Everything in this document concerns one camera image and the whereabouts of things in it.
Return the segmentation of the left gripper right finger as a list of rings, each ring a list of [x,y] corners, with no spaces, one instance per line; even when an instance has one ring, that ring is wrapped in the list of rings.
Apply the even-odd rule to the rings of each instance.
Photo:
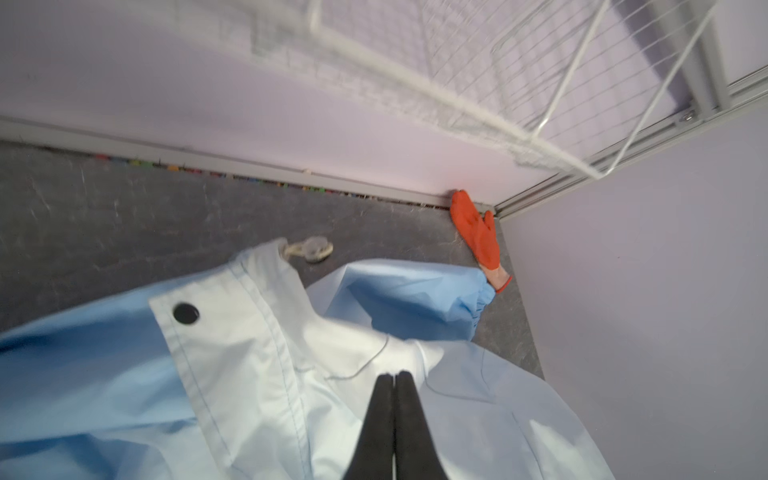
[[[394,459],[398,480],[448,477],[439,460],[414,377],[401,371],[394,383]]]

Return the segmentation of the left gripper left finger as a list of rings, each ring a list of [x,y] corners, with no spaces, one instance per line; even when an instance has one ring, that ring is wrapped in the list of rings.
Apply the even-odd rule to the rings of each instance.
[[[380,375],[374,384],[356,448],[344,480],[394,478],[394,378]]]

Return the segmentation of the light blue jacket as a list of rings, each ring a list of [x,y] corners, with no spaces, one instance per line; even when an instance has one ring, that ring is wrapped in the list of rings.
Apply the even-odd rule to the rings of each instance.
[[[608,479],[542,379],[476,345],[495,293],[475,267],[349,263],[305,286],[277,239],[218,268],[1,337],[5,479],[340,479],[412,376],[451,479]]]

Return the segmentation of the orange red glove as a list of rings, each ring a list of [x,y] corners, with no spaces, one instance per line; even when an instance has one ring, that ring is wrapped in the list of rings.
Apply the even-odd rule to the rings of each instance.
[[[502,292],[509,285],[511,275],[501,263],[493,213],[480,213],[465,190],[452,193],[449,212],[458,234],[472,252],[488,283],[496,293]]]

